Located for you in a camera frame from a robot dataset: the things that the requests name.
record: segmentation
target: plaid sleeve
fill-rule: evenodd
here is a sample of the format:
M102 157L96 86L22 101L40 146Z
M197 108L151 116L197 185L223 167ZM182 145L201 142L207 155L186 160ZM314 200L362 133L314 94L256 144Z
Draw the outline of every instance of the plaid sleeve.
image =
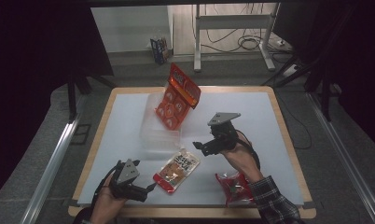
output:
M291 223L290 220L299 223L299 210L280 193L271 176L249 184L249 188L263 220L271 224Z

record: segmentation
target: plastic bag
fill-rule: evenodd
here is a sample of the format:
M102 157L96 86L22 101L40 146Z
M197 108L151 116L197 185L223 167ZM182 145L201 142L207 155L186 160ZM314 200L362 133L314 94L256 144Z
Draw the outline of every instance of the plastic bag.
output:
M181 183L199 165L200 159L185 149L175 153L153 179L168 193L174 193Z
M248 187L248 181L246 181L243 174L215 174L215 177L225 192L226 207L239 204L249 204L254 201L252 192Z

